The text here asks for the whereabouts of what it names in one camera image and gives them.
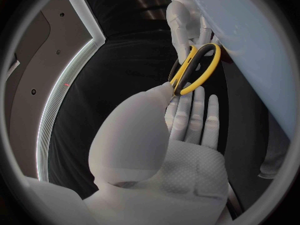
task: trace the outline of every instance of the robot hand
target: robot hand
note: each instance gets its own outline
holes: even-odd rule
[[[164,116],[170,134],[169,138],[192,144],[200,144],[204,122],[204,106],[205,90],[202,86],[194,91],[193,101],[191,92],[180,97],[174,97],[167,107]],[[201,145],[217,150],[219,126],[218,97],[211,95],[208,100],[207,119]]]
[[[210,42],[220,44],[215,36],[211,41],[212,29],[193,0],[172,0],[166,10],[166,20],[180,64],[189,55],[190,45],[199,49]]]

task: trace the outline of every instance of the led light strip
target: led light strip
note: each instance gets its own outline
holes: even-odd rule
[[[38,179],[48,182],[48,150],[52,128],[59,108],[77,75],[89,59],[95,54],[98,47],[94,40],[89,41],[65,67],[45,104],[36,140],[36,169]]]

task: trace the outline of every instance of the scissor handle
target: scissor handle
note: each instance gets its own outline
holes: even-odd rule
[[[187,82],[189,81],[189,78],[191,74],[195,71],[196,67],[198,66],[201,58],[209,51],[214,51],[214,57],[206,69],[206,71],[191,85],[184,88]],[[173,77],[173,74],[176,71],[176,68],[179,66],[178,60],[175,62],[175,64],[172,67],[172,70],[169,75],[169,81],[174,84],[174,95],[180,96],[188,94],[192,91],[194,91],[196,88],[201,86],[214,72],[216,69],[221,57],[221,49],[220,47],[215,43],[208,43],[204,46],[202,46],[195,54],[189,55],[187,59],[182,64],[179,71],[175,74]]]

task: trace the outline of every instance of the scissors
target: scissors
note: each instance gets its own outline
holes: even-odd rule
[[[192,75],[193,71],[197,68],[200,59],[207,52],[211,50],[214,51],[214,56],[206,71],[195,82],[193,82],[191,85],[184,88],[187,82],[189,81],[189,78]],[[182,66],[176,72],[176,70],[180,66],[180,63],[178,62],[177,59],[169,74],[168,81],[171,83],[171,85],[174,88],[173,96],[188,94],[194,91],[199,86],[201,86],[212,75],[212,73],[216,69],[220,61],[220,57],[221,57],[221,49],[215,43],[205,44],[199,50],[197,50],[197,48],[193,45],[190,46],[190,53],[187,56],[187,58],[184,60]]]

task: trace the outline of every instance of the yellow scissors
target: yellow scissors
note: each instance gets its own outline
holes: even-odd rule
[[[197,68],[200,59],[209,51],[214,51],[213,59],[206,69],[206,71],[191,85],[184,88],[187,84],[191,74],[193,71]],[[192,91],[194,91],[196,88],[201,86],[214,72],[216,69],[221,57],[221,49],[220,47],[215,43],[208,43],[202,46],[199,50],[195,46],[190,46],[190,53],[183,62],[182,66],[179,68],[178,72],[176,70],[178,69],[180,63],[178,62],[178,59],[174,63],[168,81],[171,83],[171,85],[174,88],[174,96],[180,96],[188,94]]]

